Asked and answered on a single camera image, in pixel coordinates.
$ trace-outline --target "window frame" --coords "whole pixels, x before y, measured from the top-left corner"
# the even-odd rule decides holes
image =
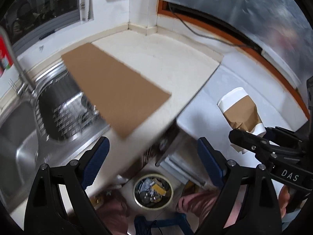
[[[80,21],[79,15],[79,0],[77,0],[77,9],[62,14],[54,19],[51,19],[42,25],[38,26],[31,32],[27,33],[25,36],[20,38],[17,42],[12,45],[13,51],[15,52],[16,56],[19,56],[27,49],[29,49],[32,45],[39,41],[39,38],[44,34],[66,27],[68,25],[74,24]]]

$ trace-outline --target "blue gripper pad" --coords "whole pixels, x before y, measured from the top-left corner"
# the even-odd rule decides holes
[[[219,165],[215,158],[225,159],[223,155],[214,150],[204,137],[198,139],[198,155],[214,186],[222,189],[224,186],[223,177],[226,175],[227,167],[224,164]]]
[[[83,171],[81,186],[85,190],[88,186],[92,185],[96,178],[106,156],[109,153],[110,142],[105,138],[95,151],[94,155],[86,165]]]

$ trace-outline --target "plastic sheet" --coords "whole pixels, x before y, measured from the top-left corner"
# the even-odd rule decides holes
[[[307,101],[313,75],[313,30],[294,0],[165,0],[213,15],[251,38],[287,72]]]

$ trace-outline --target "hand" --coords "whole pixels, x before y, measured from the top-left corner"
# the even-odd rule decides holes
[[[281,208],[281,218],[286,214],[286,207],[290,201],[290,194],[288,191],[288,187],[284,185],[278,196],[279,207]]]

